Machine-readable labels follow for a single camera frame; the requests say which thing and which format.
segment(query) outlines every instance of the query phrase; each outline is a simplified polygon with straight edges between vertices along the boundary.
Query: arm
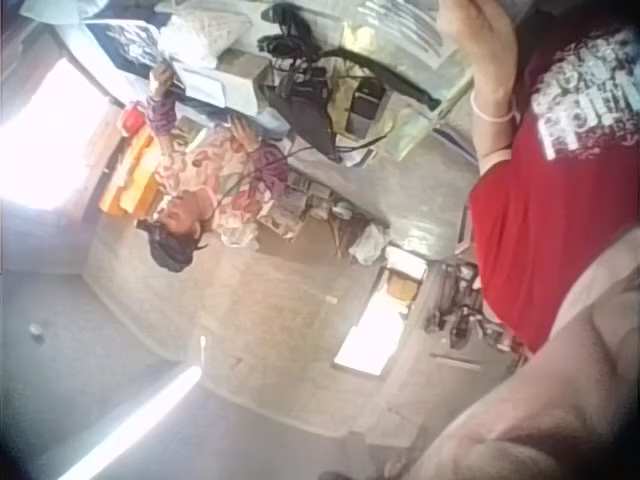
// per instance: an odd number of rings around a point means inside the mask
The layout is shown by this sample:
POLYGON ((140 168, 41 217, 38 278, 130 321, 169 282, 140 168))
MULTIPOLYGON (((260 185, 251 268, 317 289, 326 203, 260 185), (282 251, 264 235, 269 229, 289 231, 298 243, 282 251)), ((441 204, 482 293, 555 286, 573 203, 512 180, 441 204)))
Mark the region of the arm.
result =
POLYGON ((408 478, 573 478, 597 459, 637 401, 639 278, 612 287, 463 413, 408 478))
POLYGON ((163 155, 171 157, 173 141, 171 131, 176 124, 175 99, 167 95, 173 82, 173 72, 168 65, 160 64, 149 75, 147 97, 147 122, 163 155))
MULTIPOLYGON (((511 20, 496 0, 441 0, 438 26, 467 54, 474 77, 475 103, 482 113, 500 118, 512 108, 518 47, 511 20)), ((489 122, 473 116, 473 143, 480 172, 496 158, 508 158, 513 121, 489 122)))

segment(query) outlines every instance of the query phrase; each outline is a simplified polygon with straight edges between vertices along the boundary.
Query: fluorescent light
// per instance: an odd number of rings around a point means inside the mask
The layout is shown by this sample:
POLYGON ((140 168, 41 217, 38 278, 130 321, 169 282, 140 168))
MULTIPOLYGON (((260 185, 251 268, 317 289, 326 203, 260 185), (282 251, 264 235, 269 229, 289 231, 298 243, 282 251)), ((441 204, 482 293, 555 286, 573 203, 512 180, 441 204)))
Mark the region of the fluorescent light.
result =
POLYGON ((156 426, 198 383, 201 376, 200 367, 190 367, 181 373, 170 385, 127 418, 100 445, 60 477, 60 480, 87 480, 96 476, 156 426))

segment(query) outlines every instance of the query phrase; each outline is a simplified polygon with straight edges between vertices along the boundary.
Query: window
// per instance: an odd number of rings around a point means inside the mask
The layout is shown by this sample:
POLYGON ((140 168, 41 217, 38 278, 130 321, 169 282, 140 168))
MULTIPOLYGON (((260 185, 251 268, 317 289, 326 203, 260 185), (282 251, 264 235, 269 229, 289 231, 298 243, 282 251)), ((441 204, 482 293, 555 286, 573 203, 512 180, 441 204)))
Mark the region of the window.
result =
POLYGON ((102 95, 66 59, 47 74, 29 103, 0 129, 0 194, 52 210, 87 175, 84 149, 107 109, 102 95))

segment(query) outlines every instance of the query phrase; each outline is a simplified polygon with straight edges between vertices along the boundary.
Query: woman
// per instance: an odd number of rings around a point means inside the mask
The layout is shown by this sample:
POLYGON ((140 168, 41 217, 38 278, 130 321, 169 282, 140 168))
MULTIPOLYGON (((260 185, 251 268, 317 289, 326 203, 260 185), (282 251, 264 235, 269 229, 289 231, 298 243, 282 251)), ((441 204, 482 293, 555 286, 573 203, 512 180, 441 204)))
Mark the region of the woman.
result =
POLYGON ((483 295, 533 356, 409 479, 584 478, 626 409, 637 414, 640 38, 606 11, 563 20, 540 32, 516 124, 509 17, 497 0, 440 0, 440 27, 475 80, 481 176, 470 208, 483 295))
POLYGON ((156 176, 170 197, 153 221, 137 227, 148 233, 155 262, 181 272, 207 230, 218 232, 226 245, 249 245, 257 235, 256 218, 283 193, 288 168, 282 152, 261 142, 242 119, 216 125, 204 145, 191 151, 175 145, 175 100, 167 94, 172 82, 168 65, 155 67, 147 100, 147 121, 162 151, 156 176))

